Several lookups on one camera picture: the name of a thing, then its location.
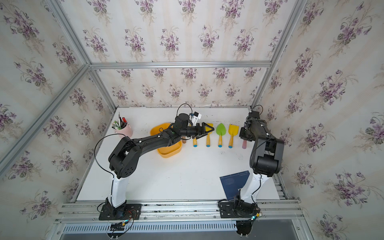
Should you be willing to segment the yellow plastic storage box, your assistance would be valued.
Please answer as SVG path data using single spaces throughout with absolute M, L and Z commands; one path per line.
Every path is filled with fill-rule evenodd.
M 151 136 L 158 135 L 163 130 L 167 129 L 170 125 L 171 125 L 171 123 L 160 124 L 160 125 L 151 129 L 150 135 Z M 181 151 L 181 149 L 182 149 L 182 142 L 179 141 L 178 143 L 176 143 L 170 147 L 159 148 L 159 149 L 157 149 L 157 152 L 163 158 L 170 158 L 170 157 L 178 154 Z

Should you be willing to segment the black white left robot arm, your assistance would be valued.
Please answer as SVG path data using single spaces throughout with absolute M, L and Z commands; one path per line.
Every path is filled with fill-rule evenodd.
M 151 151 L 170 147 L 182 139 L 200 139 L 215 131 L 206 123 L 199 124 L 197 112 L 179 114 L 175 121 L 160 133 L 139 139 L 123 137 L 109 156 L 110 170 L 114 176 L 108 203 L 115 209 L 126 204 L 129 177 L 137 168 L 139 158 Z

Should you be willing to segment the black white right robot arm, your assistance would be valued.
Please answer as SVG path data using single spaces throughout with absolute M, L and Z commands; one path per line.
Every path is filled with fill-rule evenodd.
M 254 204 L 263 185 L 281 170 L 284 142 L 277 139 L 264 120 L 248 118 L 241 128 L 240 138 L 254 142 L 250 155 L 250 174 L 245 185 L 239 190 L 240 200 Z

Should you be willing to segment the dark green shovel yellow handle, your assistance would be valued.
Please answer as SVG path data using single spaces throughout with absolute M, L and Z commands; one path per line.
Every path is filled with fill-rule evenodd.
M 218 147 L 221 148 L 223 146 L 223 136 L 226 134 L 226 127 L 223 123 L 220 123 L 216 128 L 216 133 L 219 136 Z

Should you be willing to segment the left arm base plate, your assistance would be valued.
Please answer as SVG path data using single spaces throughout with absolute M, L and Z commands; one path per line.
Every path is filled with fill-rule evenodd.
M 100 211 L 99 221 L 123 221 L 130 218 L 138 220 L 142 206 L 142 204 L 123 204 L 118 208 L 114 208 L 109 203 L 104 204 Z

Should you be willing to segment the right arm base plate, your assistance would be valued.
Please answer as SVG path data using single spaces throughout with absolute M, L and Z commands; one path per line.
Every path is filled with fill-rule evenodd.
M 242 200 L 236 203 L 221 200 L 218 201 L 218 208 L 222 219 L 245 218 L 253 221 L 262 216 L 257 204 L 245 203 Z

